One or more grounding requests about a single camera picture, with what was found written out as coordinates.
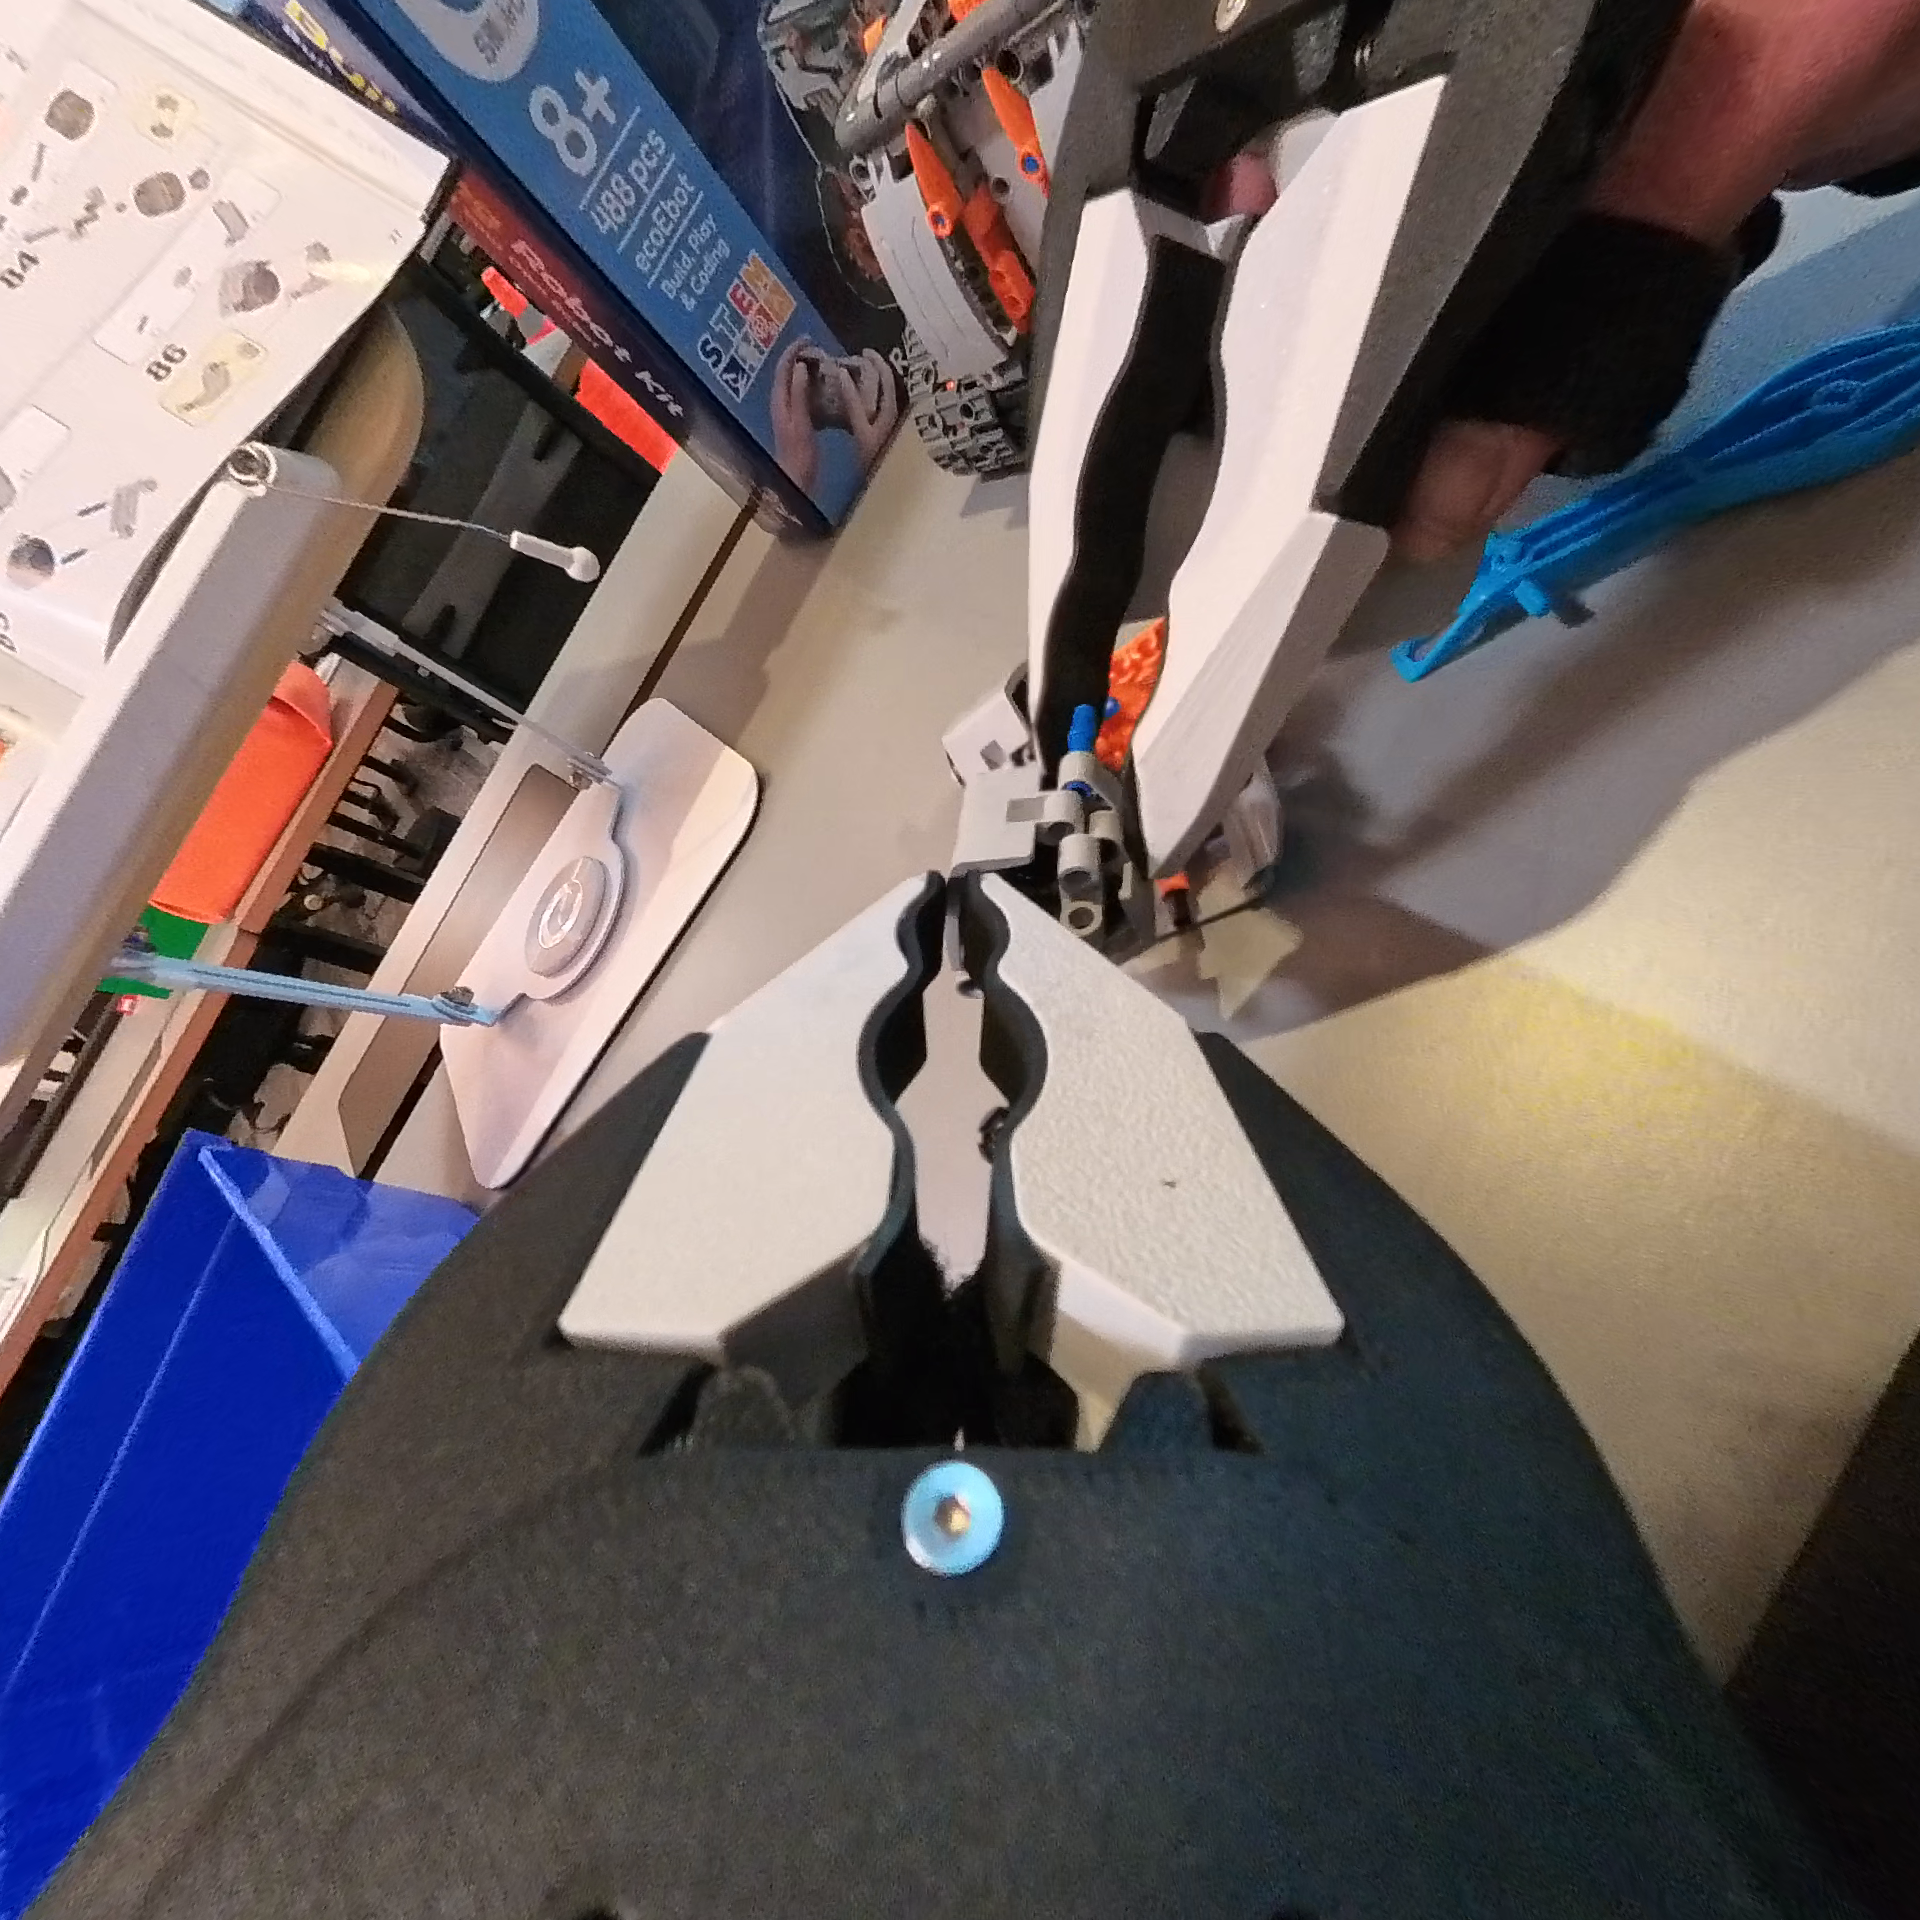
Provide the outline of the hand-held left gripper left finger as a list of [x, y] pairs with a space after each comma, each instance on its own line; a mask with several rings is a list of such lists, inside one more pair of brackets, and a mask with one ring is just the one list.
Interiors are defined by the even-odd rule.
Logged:
[[756, 1368], [804, 1404], [867, 1375], [952, 1404], [952, 1316], [899, 1095], [928, 1059], [946, 880], [834, 927], [692, 1053], [557, 1316], [572, 1351]]

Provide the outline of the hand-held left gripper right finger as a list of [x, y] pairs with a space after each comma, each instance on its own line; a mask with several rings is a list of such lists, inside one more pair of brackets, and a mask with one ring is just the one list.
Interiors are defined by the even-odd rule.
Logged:
[[1099, 1442], [1138, 1380], [1333, 1348], [1342, 1308], [1201, 1034], [1004, 877], [967, 877], [956, 924], [1004, 1104], [980, 1268], [1002, 1366], [1038, 1363]]

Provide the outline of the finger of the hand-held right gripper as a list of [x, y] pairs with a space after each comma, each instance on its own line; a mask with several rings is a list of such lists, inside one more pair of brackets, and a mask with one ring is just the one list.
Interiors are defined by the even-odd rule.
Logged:
[[1102, 707], [1172, 441], [1214, 381], [1250, 214], [1201, 223], [1135, 190], [1084, 201], [1050, 344], [1025, 502], [1029, 721], [1056, 780]]
[[1321, 470], [1445, 78], [1284, 131], [1283, 189], [1221, 315], [1215, 482], [1168, 590], [1166, 660], [1132, 734], [1145, 868], [1172, 877], [1262, 766], [1385, 558], [1318, 503]]

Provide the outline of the black wheel hub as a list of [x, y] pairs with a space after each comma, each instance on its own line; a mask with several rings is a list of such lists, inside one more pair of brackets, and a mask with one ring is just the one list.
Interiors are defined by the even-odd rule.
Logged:
[[1078, 943], [1111, 961], [1138, 953], [1157, 937], [1157, 903], [1125, 845], [1069, 831], [1056, 846], [1056, 915]]

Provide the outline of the grey orange axle assembly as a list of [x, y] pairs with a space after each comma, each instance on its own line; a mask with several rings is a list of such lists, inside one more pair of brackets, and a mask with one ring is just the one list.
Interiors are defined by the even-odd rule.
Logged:
[[[1122, 625], [1090, 749], [1122, 785], [1135, 728], [1159, 687], [1163, 660], [1166, 616]], [[1283, 789], [1269, 760], [1262, 757], [1187, 868], [1157, 883], [1157, 943], [1138, 968], [1172, 986], [1172, 962], [1183, 962], [1192, 992], [1214, 998], [1218, 1026], [1241, 1019], [1302, 943], [1272, 906], [1283, 851]]]

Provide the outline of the grey black wheel Lego assembly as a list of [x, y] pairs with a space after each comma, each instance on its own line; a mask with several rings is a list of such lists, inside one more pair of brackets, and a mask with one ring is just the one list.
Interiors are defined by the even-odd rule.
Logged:
[[999, 874], [1059, 919], [1056, 846], [1069, 831], [1111, 839], [1135, 861], [1122, 780], [1098, 757], [1066, 755], [1059, 785], [1046, 780], [1038, 760], [984, 776], [962, 786], [949, 874]]

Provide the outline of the person's right hand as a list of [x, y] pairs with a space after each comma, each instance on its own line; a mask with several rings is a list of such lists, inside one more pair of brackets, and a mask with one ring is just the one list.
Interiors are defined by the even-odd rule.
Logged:
[[1770, 250], [1780, 195], [1915, 183], [1915, 4], [1690, 4], [1585, 210], [1464, 362], [1394, 552], [1478, 545], [1536, 476], [1627, 464]]

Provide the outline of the grey orange toy robot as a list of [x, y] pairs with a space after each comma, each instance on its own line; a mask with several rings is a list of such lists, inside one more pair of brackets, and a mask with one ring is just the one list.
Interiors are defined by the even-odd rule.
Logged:
[[1093, 4], [883, 4], [834, 113], [949, 473], [1025, 467], [1041, 241]]

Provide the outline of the grey shell block assembly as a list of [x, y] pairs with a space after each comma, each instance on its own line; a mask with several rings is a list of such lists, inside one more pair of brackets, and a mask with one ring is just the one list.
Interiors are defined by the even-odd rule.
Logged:
[[941, 734], [949, 771], [959, 786], [968, 786], [984, 776], [1035, 763], [1038, 749], [1025, 687], [1029, 670], [1020, 663]]

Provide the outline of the light blue plastic tool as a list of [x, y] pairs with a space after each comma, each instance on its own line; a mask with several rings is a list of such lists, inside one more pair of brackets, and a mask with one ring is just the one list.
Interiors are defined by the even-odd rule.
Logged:
[[1825, 344], [1621, 476], [1487, 537], [1453, 619], [1394, 648], [1424, 682], [1526, 619], [1584, 622], [1584, 590], [1746, 503], [1810, 491], [1918, 447], [1918, 318]]

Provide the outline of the blue robot kit box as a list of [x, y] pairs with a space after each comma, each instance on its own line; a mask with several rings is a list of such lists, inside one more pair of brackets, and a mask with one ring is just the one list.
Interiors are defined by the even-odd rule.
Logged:
[[832, 119], [853, 4], [227, 4], [458, 163], [455, 221], [783, 537], [907, 414], [907, 329]]

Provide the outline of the blue plastic bin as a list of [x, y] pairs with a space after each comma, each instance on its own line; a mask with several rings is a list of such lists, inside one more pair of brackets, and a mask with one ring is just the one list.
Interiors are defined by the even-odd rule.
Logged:
[[2, 1494], [2, 1915], [106, 1806], [455, 1199], [187, 1132]]

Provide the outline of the round wooden board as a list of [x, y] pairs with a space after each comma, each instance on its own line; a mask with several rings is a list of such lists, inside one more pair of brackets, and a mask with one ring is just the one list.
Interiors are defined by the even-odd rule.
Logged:
[[160, 631], [300, 649], [373, 537], [424, 435], [424, 368], [376, 305], [345, 344], [211, 470], [138, 566], [109, 655]]

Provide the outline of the black dimpled panel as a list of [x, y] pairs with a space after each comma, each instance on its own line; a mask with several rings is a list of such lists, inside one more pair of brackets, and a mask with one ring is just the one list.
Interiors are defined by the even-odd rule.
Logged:
[[1870, 1918], [1918, 1915], [1918, 1348], [1898, 1360], [1728, 1682]]

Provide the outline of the white instruction booklet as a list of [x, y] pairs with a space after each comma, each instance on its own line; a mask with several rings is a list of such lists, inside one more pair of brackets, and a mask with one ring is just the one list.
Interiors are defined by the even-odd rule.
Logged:
[[105, 670], [154, 552], [449, 162], [202, 4], [2, 5], [2, 655]]

